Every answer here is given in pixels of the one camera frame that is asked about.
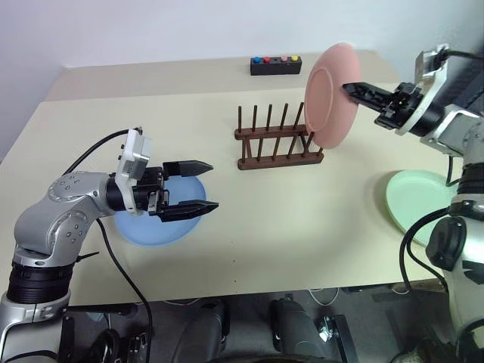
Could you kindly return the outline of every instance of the white wall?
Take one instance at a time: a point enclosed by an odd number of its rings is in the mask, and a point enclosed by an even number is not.
[[[63,67],[302,53],[347,41],[377,50],[411,81],[424,49],[478,49],[483,17],[483,0],[1,0],[0,159]]]

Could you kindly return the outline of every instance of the plate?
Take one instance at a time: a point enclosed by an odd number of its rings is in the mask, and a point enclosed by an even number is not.
[[[316,61],[306,85],[304,118],[318,146],[331,149],[348,135],[358,104],[342,86],[360,81],[358,55],[349,44],[333,45]]]
[[[183,200],[205,200],[206,193],[202,182],[194,177],[172,176],[165,181],[165,189],[169,190],[169,204],[177,204]],[[132,216],[126,211],[117,212],[114,221],[121,235],[138,246],[158,247],[172,244],[186,237],[200,221],[200,217],[184,221],[161,222],[157,216],[143,212],[140,216]]]
[[[418,219],[450,205],[457,185],[445,186],[442,175],[425,170],[395,174],[386,186],[386,205],[398,227],[406,232]],[[423,226],[414,240],[426,246],[438,220]]]

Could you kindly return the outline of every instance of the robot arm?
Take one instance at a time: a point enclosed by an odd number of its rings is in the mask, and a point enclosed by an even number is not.
[[[170,176],[199,175],[210,165],[192,160],[147,168],[149,158],[150,140],[129,130],[116,174],[67,173],[17,220],[10,284],[0,302],[1,362],[26,352],[57,353],[73,266],[82,258],[79,252],[93,221],[118,210],[144,210],[170,222],[218,206],[205,200],[170,206],[163,187]]]
[[[426,248],[429,260],[444,270],[451,316],[460,334],[484,319],[484,118],[433,102],[445,81],[450,53],[441,45],[420,54],[415,84],[401,83],[393,93],[363,82],[343,88],[352,100],[380,113],[377,125],[398,135],[410,132],[425,145],[464,159],[450,217],[437,223]],[[484,328],[473,338],[484,348]]]

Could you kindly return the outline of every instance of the table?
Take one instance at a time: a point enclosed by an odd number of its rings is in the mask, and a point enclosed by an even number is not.
[[[398,84],[395,79],[381,81],[377,85],[387,89]],[[236,165],[241,145],[233,136],[237,106],[242,106],[249,127],[254,104],[264,114],[272,103],[277,124],[287,102],[289,123],[304,88],[282,86],[229,92],[211,86],[210,92],[102,98],[78,94],[65,100],[57,87],[0,165],[0,286],[8,285],[18,216],[87,147],[118,129],[136,126],[154,140],[150,165],[191,159],[212,164],[214,170],[200,179],[207,199],[220,202],[193,233],[165,247],[132,245],[121,237],[112,217],[104,219],[115,254],[149,300],[400,281],[402,232],[386,211],[386,183],[403,169],[443,174],[447,159],[412,135],[399,137],[375,126],[376,113],[360,107],[348,138],[326,150],[321,164],[241,172]],[[79,169],[114,171],[122,142],[119,138],[104,145]],[[263,153],[270,154],[273,145],[266,141]],[[279,150],[287,148],[281,142]],[[71,304],[138,301],[110,261],[97,225],[82,247],[82,254],[93,251],[100,254],[74,268]],[[423,248],[416,246],[414,252],[426,259]],[[408,273],[411,279],[431,277],[411,262]]]

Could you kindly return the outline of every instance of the pink plate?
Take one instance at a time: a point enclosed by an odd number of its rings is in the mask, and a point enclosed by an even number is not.
[[[311,70],[304,97],[306,129],[319,147],[331,149],[348,135],[358,105],[342,85],[360,82],[358,56],[346,43],[333,45],[323,53]]]

